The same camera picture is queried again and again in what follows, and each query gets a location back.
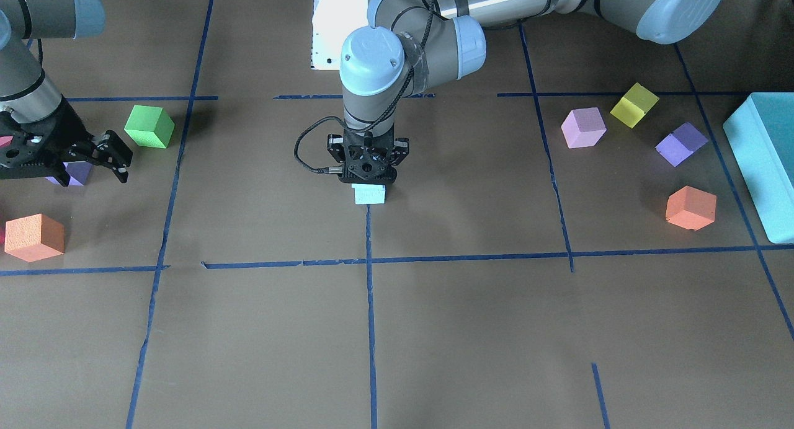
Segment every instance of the cube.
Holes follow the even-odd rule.
[[[350,184],[355,191],[355,204],[386,203],[386,186],[383,184]]]
[[[598,107],[572,110],[562,122],[562,133],[568,149],[593,147],[607,132]]]
[[[124,131],[141,147],[165,149],[174,132],[174,122],[161,107],[136,105]]]
[[[66,172],[69,174],[69,187],[71,186],[85,186],[88,183],[88,175],[91,173],[91,169],[94,168],[94,165],[90,162],[85,161],[77,161],[77,162],[65,162]],[[53,184],[60,183],[54,177],[47,177],[47,180]]]
[[[714,223],[717,196],[686,186],[667,200],[667,222],[684,229],[704,228]]]
[[[634,128],[656,102],[659,102],[658,96],[643,85],[635,84],[612,109],[612,115],[630,128]]]
[[[656,151],[661,153],[673,167],[678,167],[678,164],[683,163],[706,143],[708,143],[708,139],[703,133],[699,132],[691,123],[686,122],[667,135],[667,138],[664,138],[656,146]]]
[[[794,93],[752,93],[723,128],[769,242],[794,243]]]
[[[32,263],[63,254],[63,225],[44,214],[6,223],[6,253]]]

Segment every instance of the purple cube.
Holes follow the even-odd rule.
[[[69,186],[85,186],[88,181],[88,174],[91,173],[91,169],[94,168],[94,165],[90,162],[85,161],[78,161],[78,162],[65,162],[66,164],[66,172],[69,174]],[[58,181],[54,177],[47,177],[49,182],[53,184],[59,184]]]
[[[562,123],[562,133],[568,149],[592,147],[607,132],[598,107],[572,110]]]
[[[691,157],[700,147],[708,143],[708,139],[699,132],[695,126],[686,122],[656,146],[656,151],[672,164],[678,167],[685,159]]]

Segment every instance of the light blue joint cap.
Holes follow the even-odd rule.
[[[454,17],[457,35],[457,79],[462,79],[485,64],[485,33],[470,15]]]
[[[403,65],[405,51],[397,35],[384,27],[365,26],[342,45],[339,77],[355,95],[376,95],[397,81]]]
[[[698,30],[722,0],[655,0],[637,25],[637,36],[670,45]]]
[[[11,22],[8,21],[6,13],[0,9],[0,50],[8,45],[11,40]]]
[[[370,0],[369,6],[367,6],[367,22],[373,28],[375,27],[375,17],[378,15],[380,3],[383,3],[383,0]]]
[[[105,30],[102,0],[74,0],[74,38],[93,37]]]

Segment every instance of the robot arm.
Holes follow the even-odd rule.
[[[393,183],[394,166],[409,152],[408,139],[394,139],[397,101],[479,70],[486,55],[481,26],[584,11],[669,44],[700,28],[720,1],[371,0],[369,26],[350,34],[341,53],[344,134],[328,137],[341,166],[320,172],[345,183]]]
[[[100,0],[0,0],[0,179],[54,177],[66,186],[65,161],[105,166],[123,182],[132,152],[116,133],[99,138],[83,122],[22,39],[102,33]]]

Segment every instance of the blue grid line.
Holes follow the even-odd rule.
[[[711,127],[711,122],[708,120],[708,116],[706,115],[706,109],[703,107],[703,102],[700,100],[700,94],[698,93],[697,88],[695,88],[695,81],[692,79],[692,74],[689,73],[689,67],[687,67],[686,61],[684,61],[684,54],[681,53],[681,49],[679,48],[678,44],[673,45],[673,47],[678,54],[678,59],[680,60],[681,65],[684,67],[684,74],[687,76],[687,81],[689,81],[689,87],[692,88],[692,93],[695,95],[695,100],[697,101],[698,108],[700,108],[700,114],[703,116],[703,121],[706,124],[709,138],[711,138],[711,143],[714,146],[715,152],[717,152],[717,158],[720,159],[720,164],[723,166],[723,172],[725,172],[725,177],[731,186],[734,199],[739,206],[739,211],[742,213],[742,219],[744,220],[745,226],[747,227],[747,232],[752,239],[752,246],[754,246],[756,253],[758,254],[758,260],[760,260],[761,266],[764,269],[766,280],[769,282],[769,287],[771,287],[772,293],[777,300],[777,306],[780,308],[780,313],[783,315],[783,321],[785,321],[786,327],[788,327],[788,334],[791,336],[792,340],[794,340],[794,325],[792,325],[792,320],[788,316],[788,310],[786,310],[786,305],[783,303],[783,298],[780,296],[780,291],[777,289],[777,284],[775,283],[774,278],[772,278],[772,273],[769,271],[769,266],[766,263],[766,258],[764,257],[761,246],[758,244],[758,239],[755,235],[755,232],[752,230],[752,225],[749,222],[747,211],[745,210],[744,204],[742,203],[742,198],[739,196],[738,189],[736,188],[734,179],[731,176],[731,171],[728,170],[728,166],[725,163],[725,157],[723,157],[723,152],[720,150],[720,145],[717,143],[717,138],[715,137],[714,130]]]
[[[655,95],[673,96],[673,95],[695,95],[693,92],[653,92]],[[598,96],[623,96],[624,92],[539,92],[539,97],[598,97]],[[745,96],[749,92],[698,92],[699,95],[736,95]],[[516,93],[496,93],[496,97],[533,97],[534,93],[516,92]]]
[[[794,245],[762,246],[765,250],[792,250]],[[704,246],[701,248],[666,248],[666,249],[616,249],[606,251],[572,251],[555,253],[527,254],[480,254],[480,255],[439,255],[415,257],[372,257],[372,259],[330,259],[330,260],[283,260],[283,262],[244,262],[244,263],[206,263],[206,269],[247,269],[247,268],[284,268],[298,266],[334,266],[334,265],[388,265],[399,263],[426,262],[485,262],[486,260],[536,260],[566,259],[568,255],[578,257],[618,257],[643,255],[674,255],[674,254],[724,254],[753,252],[755,246]]]
[[[372,429],[378,429],[378,386],[375,375],[375,298],[372,294],[372,209],[367,205],[367,302],[369,304],[369,409]]]
[[[341,99],[342,95],[278,95],[273,100],[317,100],[317,99]],[[434,99],[433,93],[408,95],[406,99]]]
[[[70,97],[69,102],[159,102],[165,100],[218,100],[216,95],[153,95],[138,97]]]
[[[604,388],[601,387],[601,375],[598,373],[598,365],[593,362],[593,381],[595,381],[595,392],[598,393],[598,403],[601,407],[601,419],[604,420],[604,429],[610,429],[609,412],[607,412],[607,401],[604,400]]]
[[[13,276],[48,276],[53,274],[107,274],[107,273],[153,273],[156,266],[108,266],[103,268],[54,268],[54,269],[19,269],[0,271],[0,277]]]
[[[156,304],[157,291],[159,290],[159,281],[163,272],[165,254],[168,246],[168,234],[171,230],[171,218],[174,213],[174,205],[176,203],[176,191],[179,186],[179,171],[182,167],[182,157],[184,157],[185,146],[187,143],[187,132],[190,127],[190,118],[193,114],[193,104],[195,102],[196,90],[199,87],[199,76],[201,75],[201,64],[204,57],[204,48],[207,45],[207,34],[210,31],[210,19],[212,19],[212,8],[215,0],[210,0],[207,5],[207,16],[204,18],[204,31],[202,32],[201,45],[198,48],[198,57],[196,58],[196,67],[193,75],[193,85],[190,88],[190,99],[187,103],[187,113],[185,115],[184,127],[182,127],[182,141],[179,143],[179,155],[176,158],[176,169],[174,172],[173,183],[171,184],[171,197],[168,201],[168,211],[165,217],[165,225],[163,228],[163,243],[159,249],[157,257],[157,270],[154,274],[153,285],[151,285],[151,297],[149,299],[148,319],[146,323],[146,337],[141,345],[141,353],[138,357],[138,366],[135,372],[135,382],[133,384],[133,394],[130,398],[130,411],[127,413],[127,429],[132,429],[133,421],[135,420],[135,410],[138,401],[138,395],[141,391],[141,380],[143,378],[144,364],[146,362],[146,352],[148,350],[149,337],[151,336],[151,323],[154,319],[154,310]]]
[[[543,113],[541,112],[541,100],[538,98],[538,87],[535,84],[535,76],[532,71],[532,61],[530,59],[530,50],[527,45],[527,36],[524,34],[524,25],[519,26],[519,35],[521,36],[521,45],[524,47],[524,58],[527,60],[527,73],[530,76],[530,85],[532,87],[533,99],[535,102],[535,110],[538,113],[538,124],[541,127],[541,137],[543,138],[543,147],[548,158],[548,171],[551,175],[551,184],[554,188],[554,195],[556,195],[556,205],[560,209],[560,223],[562,225],[562,236],[565,239],[565,250],[568,251],[568,263],[571,265],[571,273],[574,271],[573,267],[573,254],[571,254],[571,240],[568,239],[568,226],[565,224],[565,213],[562,210],[562,198],[560,197],[560,187],[556,183],[556,175],[554,175],[554,163],[551,157],[551,150],[548,147],[548,138],[546,137],[545,125],[543,124]]]

